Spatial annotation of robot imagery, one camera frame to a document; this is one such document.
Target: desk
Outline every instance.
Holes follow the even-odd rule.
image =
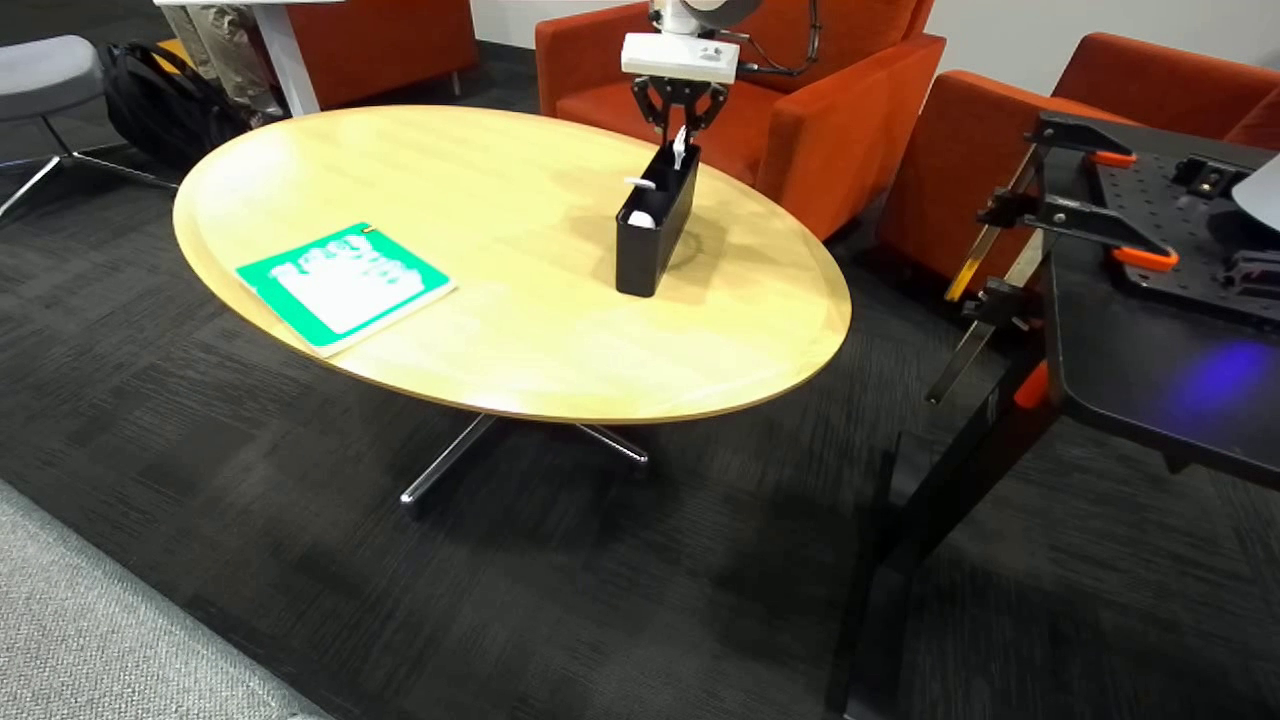
[[[156,4],[224,4],[224,0],[156,0]],[[288,4],[340,4],[340,0],[236,0],[236,4],[248,4],[256,16],[288,116],[320,112],[308,60],[292,36]]]
[[[1232,168],[1264,160],[1264,152],[1172,132],[1108,132],[1140,156],[1172,152]],[[1068,172],[1052,172],[1044,184],[1080,196],[1076,160],[1068,156],[1056,168]],[[1160,240],[1180,248],[1180,256],[1196,252],[1176,228]],[[1004,472],[1032,452],[1052,420],[1072,416],[1128,436],[1164,452],[1172,468],[1204,464],[1280,488],[1280,424],[1272,420],[1280,408],[1280,328],[1140,292],[1108,272],[1100,244],[1076,232],[1044,228],[1044,244],[1044,348],[1036,344],[1008,368],[880,540],[872,596],[856,620],[852,716],[892,712],[912,576]],[[1036,368],[1048,368],[1048,396],[1020,396]]]
[[[260,332],[480,416],[672,424],[772,400],[820,372],[852,320],[836,260],[716,168],[700,168],[656,296],[612,288],[612,220],[652,152],[524,112],[320,112],[204,156],[176,192],[172,228],[192,272]],[[460,288],[320,356],[236,268],[352,220],[384,228]]]

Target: table base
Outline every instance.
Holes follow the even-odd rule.
[[[444,472],[468,456],[468,448],[496,424],[496,416],[472,416],[472,424],[464,432],[456,432],[444,452],[400,492],[404,508],[416,508],[440,480]],[[648,464],[648,452],[636,448],[632,440],[596,428],[596,424],[576,424],[584,436],[608,444],[612,452],[628,456],[632,464]]]

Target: gray carpet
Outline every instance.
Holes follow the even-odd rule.
[[[0,716],[324,716],[0,484]]]

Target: black box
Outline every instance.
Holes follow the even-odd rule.
[[[692,208],[696,164],[696,144],[684,148],[680,164],[672,144],[660,144],[648,160],[632,196],[616,212],[616,292],[656,292]]]

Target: metal base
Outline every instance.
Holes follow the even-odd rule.
[[[496,416],[472,416],[472,424],[464,432],[456,432],[444,452],[400,492],[404,508],[416,508],[440,480],[444,472],[468,456],[468,448],[496,424]],[[604,448],[628,456],[632,464],[648,464],[648,452],[636,448],[632,440],[608,432],[608,428],[592,428],[592,424],[576,424],[580,432],[588,432],[592,440],[600,440]]]
[[[128,180],[140,180],[140,184],[156,184],[156,188],[176,188],[168,176],[156,176],[156,172],[144,172],[144,168],[132,168],[132,164],[116,164],[116,160],[104,160],[104,156],[92,156],[92,152],[76,152],[56,128],[48,116],[40,116],[44,132],[56,140],[56,156],[48,156],[4,204],[0,204],[0,216],[8,216],[44,176],[52,176],[60,164],[84,164],[84,168],[100,168],[100,172],[112,172],[112,176],[128,176]]]

